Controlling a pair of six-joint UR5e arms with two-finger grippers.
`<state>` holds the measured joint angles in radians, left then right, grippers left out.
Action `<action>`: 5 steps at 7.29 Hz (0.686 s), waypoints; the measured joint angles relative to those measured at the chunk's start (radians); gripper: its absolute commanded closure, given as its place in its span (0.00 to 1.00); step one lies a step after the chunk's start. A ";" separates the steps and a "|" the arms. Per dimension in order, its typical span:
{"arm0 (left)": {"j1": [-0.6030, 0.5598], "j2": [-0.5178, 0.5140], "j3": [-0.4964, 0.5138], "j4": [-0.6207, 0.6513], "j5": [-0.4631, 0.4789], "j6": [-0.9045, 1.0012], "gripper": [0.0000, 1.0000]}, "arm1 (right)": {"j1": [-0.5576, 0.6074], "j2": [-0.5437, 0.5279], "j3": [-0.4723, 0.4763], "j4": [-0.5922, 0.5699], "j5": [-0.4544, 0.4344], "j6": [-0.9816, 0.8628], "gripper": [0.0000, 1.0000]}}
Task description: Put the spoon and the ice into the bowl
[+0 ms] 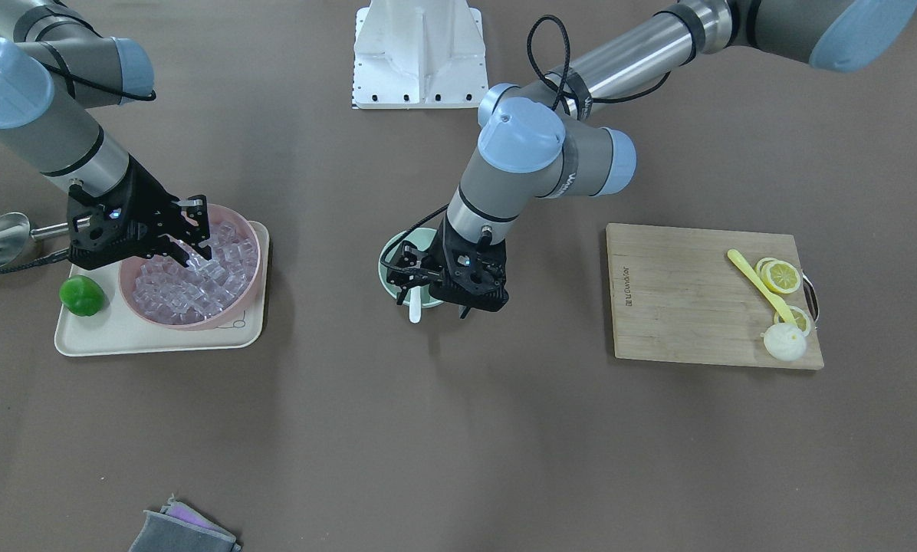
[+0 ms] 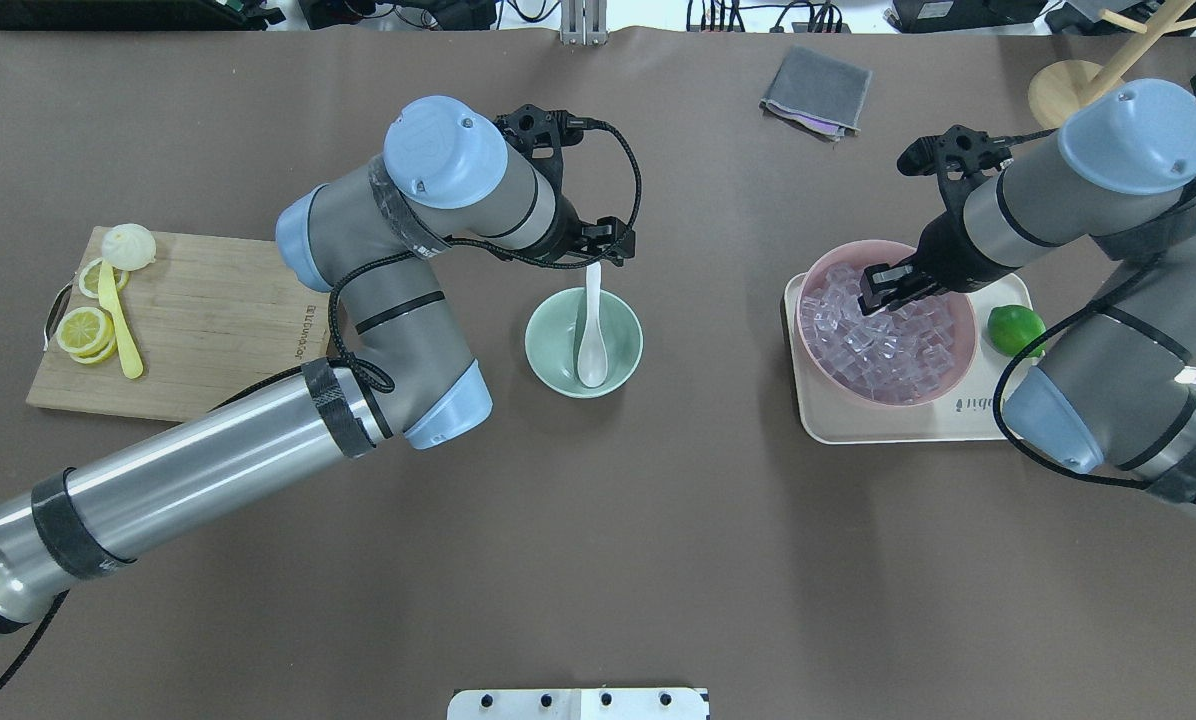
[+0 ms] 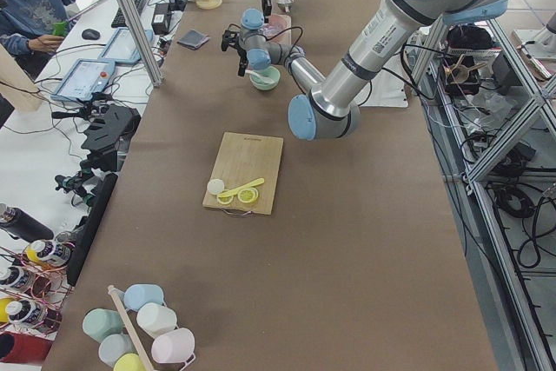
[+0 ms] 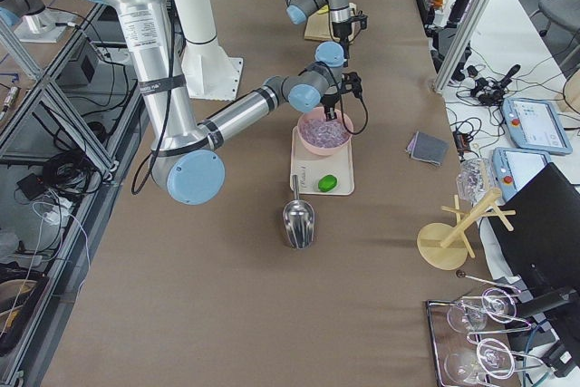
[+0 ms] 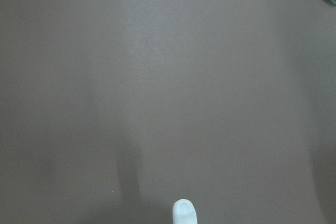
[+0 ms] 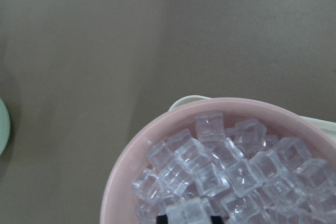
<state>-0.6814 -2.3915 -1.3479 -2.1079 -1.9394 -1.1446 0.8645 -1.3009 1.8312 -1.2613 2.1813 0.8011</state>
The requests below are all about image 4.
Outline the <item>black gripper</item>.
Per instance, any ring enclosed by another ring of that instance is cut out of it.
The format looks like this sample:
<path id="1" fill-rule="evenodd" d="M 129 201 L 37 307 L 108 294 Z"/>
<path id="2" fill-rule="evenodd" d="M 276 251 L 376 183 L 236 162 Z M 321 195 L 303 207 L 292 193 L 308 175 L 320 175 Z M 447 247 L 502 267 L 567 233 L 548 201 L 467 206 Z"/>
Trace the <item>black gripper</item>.
<path id="1" fill-rule="evenodd" d="M 359 100 L 363 99 L 362 79 L 356 72 L 343 73 L 342 79 L 338 83 L 337 91 L 327 92 L 322 97 L 325 121 L 336 119 L 336 113 L 334 110 L 335 106 L 339 102 L 340 98 L 349 92 L 352 93 L 355 98 Z"/>
<path id="2" fill-rule="evenodd" d="M 346 6 L 329 6 L 329 16 L 332 34 L 343 48 L 344 58 L 349 59 L 353 25 L 359 24 L 359 30 L 365 30 L 367 28 L 367 15 L 362 11 L 355 12 L 354 5 L 348 3 Z"/>

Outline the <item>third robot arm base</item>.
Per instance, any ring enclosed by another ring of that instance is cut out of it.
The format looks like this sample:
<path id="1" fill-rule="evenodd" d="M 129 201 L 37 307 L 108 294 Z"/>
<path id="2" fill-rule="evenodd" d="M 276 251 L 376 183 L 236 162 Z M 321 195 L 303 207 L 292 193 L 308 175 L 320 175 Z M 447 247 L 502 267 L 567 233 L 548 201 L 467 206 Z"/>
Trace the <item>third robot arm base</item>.
<path id="1" fill-rule="evenodd" d="M 43 0 L 1 0 L 1 19 L 14 27 L 23 43 L 57 43 L 67 28 L 75 27 L 74 15 L 49 10 Z"/>

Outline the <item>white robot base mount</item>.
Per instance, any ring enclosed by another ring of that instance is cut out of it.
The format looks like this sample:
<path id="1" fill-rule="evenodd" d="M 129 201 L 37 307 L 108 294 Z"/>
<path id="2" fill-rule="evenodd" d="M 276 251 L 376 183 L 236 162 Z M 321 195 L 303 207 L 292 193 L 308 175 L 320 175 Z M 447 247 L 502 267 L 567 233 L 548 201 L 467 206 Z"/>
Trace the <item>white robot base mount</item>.
<path id="1" fill-rule="evenodd" d="M 221 47 L 210 0 L 174 0 L 186 40 L 182 57 L 188 94 L 192 98 L 233 101 L 243 69 L 241 58 Z"/>

